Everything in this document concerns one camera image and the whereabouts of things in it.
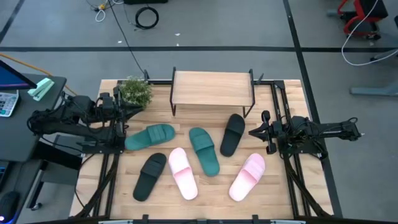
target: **black line on floor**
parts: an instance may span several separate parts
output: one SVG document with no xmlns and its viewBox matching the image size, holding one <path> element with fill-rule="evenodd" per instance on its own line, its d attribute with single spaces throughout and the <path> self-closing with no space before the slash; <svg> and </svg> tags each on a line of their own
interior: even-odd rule
<svg viewBox="0 0 398 224">
<path fill-rule="evenodd" d="M 131 47 L 134 52 L 178 51 L 260 51 L 294 52 L 293 47 L 255 46 L 189 46 L 189 47 Z M 129 47 L 0 47 L 2 52 L 128 52 Z"/>
<path fill-rule="evenodd" d="M 15 17 L 17 17 L 17 14 L 19 10 L 21 9 L 22 5 L 24 4 L 25 0 L 19 0 L 17 6 L 14 8 L 10 18 L 8 18 L 8 21 L 6 25 L 2 28 L 2 31 L 0 32 L 0 44 L 4 37 L 6 36 L 8 30 L 10 29 L 10 26 L 12 25 L 12 22 L 14 22 Z"/>
<path fill-rule="evenodd" d="M 302 52 L 340 53 L 339 47 L 302 47 Z M 393 50 L 391 47 L 345 48 L 347 53 L 381 53 Z M 131 47 L 134 52 L 296 52 L 294 47 L 260 46 L 187 46 L 187 47 Z M 0 47 L 0 52 L 128 52 L 128 47 Z"/>
<path fill-rule="evenodd" d="M 313 96 L 310 78 L 308 77 L 307 68 L 305 66 L 303 51 L 300 46 L 299 37 L 297 35 L 297 30 L 294 24 L 292 11 L 290 9 L 289 0 L 284 0 L 285 11 L 287 15 L 287 20 L 289 22 L 290 32 L 292 34 L 294 48 L 297 55 L 298 65 L 300 66 L 300 71 L 303 78 L 304 90 L 307 95 L 308 105 L 310 107 L 310 112 L 312 116 L 312 120 L 316 123 L 320 123 L 320 118 L 317 110 L 317 106 L 315 103 L 315 98 Z M 335 180 L 333 178 L 333 173 L 331 171 L 331 165 L 329 158 L 326 158 L 322 161 L 323 171 L 325 173 L 326 184 L 329 191 L 329 196 L 331 200 L 331 206 L 333 207 L 333 213 L 336 217 L 343 218 L 343 214 L 341 212 L 340 201 L 338 200 L 337 189 Z"/>
<path fill-rule="evenodd" d="M 344 53 L 383 53 L 398 47 L 345 47 Z M 341 47 L 301 47 L 302 52 L 341 53 Z"/>
</svg>

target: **white cable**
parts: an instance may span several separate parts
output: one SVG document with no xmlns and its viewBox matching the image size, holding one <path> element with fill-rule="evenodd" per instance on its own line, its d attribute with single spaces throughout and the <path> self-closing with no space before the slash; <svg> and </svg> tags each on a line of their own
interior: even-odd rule
<svg viewBox="0 0 398 224">
<path fill-rule="evenodd" d="M 379 0 L 376 0 L 376 2 L 374 3 L 372 9 L 371 9 L 371 10 L 369 11 L 369 13 L 367 14 L 367 16 L 365 16 L 365 18 L 364 18 L 358 25 L 356 25 L 356 27 L 353 29 L 353 31 L 351 31 L 351 33 L 350 33 L 349 36 L 347 37 L 346 42 L 344 42 L 343 46 L 341 47 L 341 54 L 343 55 L 344 60 L 345 60 L 347 63 L 349 63 L 350 65 L 354 65 L 354 66 L 370 65 L 370 64 L 372 64 L 372 63 L 380 62 L 381 60 L 387 59 L 387 58 L 389 58 L 389 57 L 391 57 L 391 56 L 393 56 L 393 55 L 395 55 L 395 54 L 398 54 L 398 50 L 396 50 L 396 51 L 393 52 L 392 54 L 390 54 L 390 55 L 388 55 L 388 56 L 385 56 L 385 57 L 383 57 L 383 58 L 374 60 L 374 61 L 372 61 L 372 62 L 359 63 L 359 64 L 355 64 L 355 63 L 352 63 L 352 62 L 348 61 L 347 58 L 346 58 L 346 56 L 344 55 L 344 47 L 346 46 L 346 44 L 347 44 L 349 38 L 353 35 L 353 33 L 355 32 L 356 28 L 358 28 L 359 25 L 361 25 L 361 23 L 362 23 L 363 21 L 365 21 L 365 20 L 371 15 L 371 13 L 373 12 L 373 9 L 376 7 L 376 5 L 377 5 L 378 2 L 379 2 Z"/>
<path fill-rule="evenodd" d="M 117 2 L 117 1 L 115 1 L 115 0 L 112 0 L 112 2 L 115 3 L 115 4 L 123 4 L 123 3 L 124 3 L 124 1 Z"/>
<path fill-rule="evenodd" d="M 98 16 L 99 16 L 99 14 L 101 14 L 101 12 L 104 14 L 104 17 L 102 17 L 102 19 L 98 20 Z M 100 10 L 97 12 L 97 15 L 95 16 L 95 21 L 97 21 L 97 22 L 102 22 L 102 21 L 104 21 L 105 17 L 106 17 L 105 11 L 102 10 L 102 9 L 100 9 Z"/>
</svg>

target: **potted plant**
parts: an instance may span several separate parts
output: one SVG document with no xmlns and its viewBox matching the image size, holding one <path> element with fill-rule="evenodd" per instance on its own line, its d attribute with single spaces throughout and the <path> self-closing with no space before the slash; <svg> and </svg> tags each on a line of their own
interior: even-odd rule
<svg viewBox="0 0 398 224">
<path fill-rule="evenodd" d="M 152 101 L 152 88 L 148 82 L 138 77 L 128 77 L 120 86 L 123 99 L 146 108 Z"/>
</svg>

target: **wooden table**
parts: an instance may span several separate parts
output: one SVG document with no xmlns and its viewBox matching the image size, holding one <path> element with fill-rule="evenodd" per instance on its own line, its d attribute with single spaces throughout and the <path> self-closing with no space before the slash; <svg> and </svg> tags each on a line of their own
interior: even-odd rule
<svg viewBox="0 0 398 224">
<path fill-rule="evenodd" d="M 102 80 L 99 92 L 112 92 L 116 84 L 117 80 Z M 285 86 L 292 116 L 308 116 L 300 80 L 285 80 Z M 253 214 L 263 219 L 293 217 L 283 160 L 278 153 L 267 155 L 267 143 L 248 134 L 249 130 L 261 125 L 260 115 L 263 110 L 269 110 L 271 121 L 275 120 L 271 88 L 268 85 L 255 86 L 256 105 L 245 119 L 245 133 L 232 157 L 222 156 L 220 145 L 228 118 L 233 113 L 239 114 L 240 108 L 180 105 L 178 113 L 173 117 L 169 102 L 170 85 L 154 85 L 152 89 L 152 103 L 145 111 L 128 121 L 127 135 L 141 131 L 148 125 L 168 123 L 175 128 L 176 136 L 167 143 L 141 151 L 125 151 L 121 155 L 111 211 L 112 219 L 141 219 L 143 214 L 148 214 L 150 219 L 251 219 Z M 188 132 L 193 127 L 204 128 L 213 139 L 220 163 L 220 174 L 216 177 L 207 177 L 201 169 L 188 137 Z M 134 200 L 132 191 L 147 158 L 156 152 L 164 153 L 168 157 L 176 147 L 182 147 L 187 152 L 198 186 L 198 197 L 191 201 L 184 200 L 174 182 L 169 165 L 166 165 L 148 200 Z M 242 202 L 235 202 L 228 195 L 229 187 L 244 161 L 254 152 L 264 156 L 266 171 L 249 195 Z M 90 199 L 97 188 L 102 158 L 102 155 L 95 155 L 80 171 L 77 192 L 83 203 Z M 300 158 L 308 190 L 326 212 L 333 213 L 320 161 L 309 155 L 300 155 Z M 303 214 L 297 189 L 296 194 L 300 214 Z M 106 197 L 103 197 L 100 214 L 104 211 L 105 201 Z M 74 215 L 80 210 L 81 205 L 75 198 L 70 214 Z"/>
<path fill-rule="evenodd" d="M 254 106 L 253 72 L 194 72 L 173 70 L 170 103 L 176 105 L 241 106 L 245 118 Z"/>
</svg>

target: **concrete floor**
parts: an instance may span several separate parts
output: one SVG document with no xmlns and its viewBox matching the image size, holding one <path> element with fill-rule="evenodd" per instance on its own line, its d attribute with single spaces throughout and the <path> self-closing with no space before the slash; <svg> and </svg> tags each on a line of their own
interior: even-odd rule
<svg viewBox="0 0 398 224">
<path fill-rule="evenodd" d="M 89 0 L 99 4 L 100 0 Z M 17 1 L 3 0 L 0 30 L 12 14 Z M 398 47 L 398 28 L 393 18 L 398 2 L 384 0 L 390 16 L 380 22 L 384 35 L 376 43 L 353 39 L 348 47 Z M 289 0 L 301 47 L 341 47 L 345 41 L 343 23 L 326 17 L 340 0 Z M 155 29 L 137 30 L 128 24 L 123 6 L 114 7 L 129 44 L 135 47 L 197 46 L 192 51 L 136 52 L 141 66 L 151 78 L 171 78 L 172 67 L 182 70 L 245 72 L 255 77 L 302 79 L 283 1 L 275 0 L 170 0 L 154 4 L 160 14 Z M 126 6 L 134 18 L 139 6 Z M 81 95 L 95 98 L 103 78 L 140 75 L 129 52 L 107 47 L 125 47 L 112 12 L 97 23 L 95 13 L 83 0 L 26 0 L 0 43 L 0 52 L 68 78 L 68 85 Z M 143 20 L 151 19 L 145 15 Z M 220 48 L 203 51 L 200 46 L 282 47 L 284 52 Z M 6 52 L 5 47 L 43 47 L 26 52 Z M 57 47 L 102 47 L 101 52 Z M 355 62 L 367 62 L 371 53 L 349 53 Z M 348 65 L 339 53 L 305 52 L 304 62 L 322 122 L 337 122 L 356 116 L 358 128 L 366 133 L 359 141 L 327 140 L 330 161 L 341 209 L 345 218 L 398 221 L 398 151 L 395 142 L 397 98 L 353 96 L 351 86 L 384 86 L 393 82 L 398 61 L 391 59 L 366 67 Z M 9 62 L 20 72 L 33 70 Z M 19 223 L 66 218 L 73 187 L 45 185 L 49 192 L 62 192 L 39 198 L 41 211 L 24 211 Z"/>
</svg>

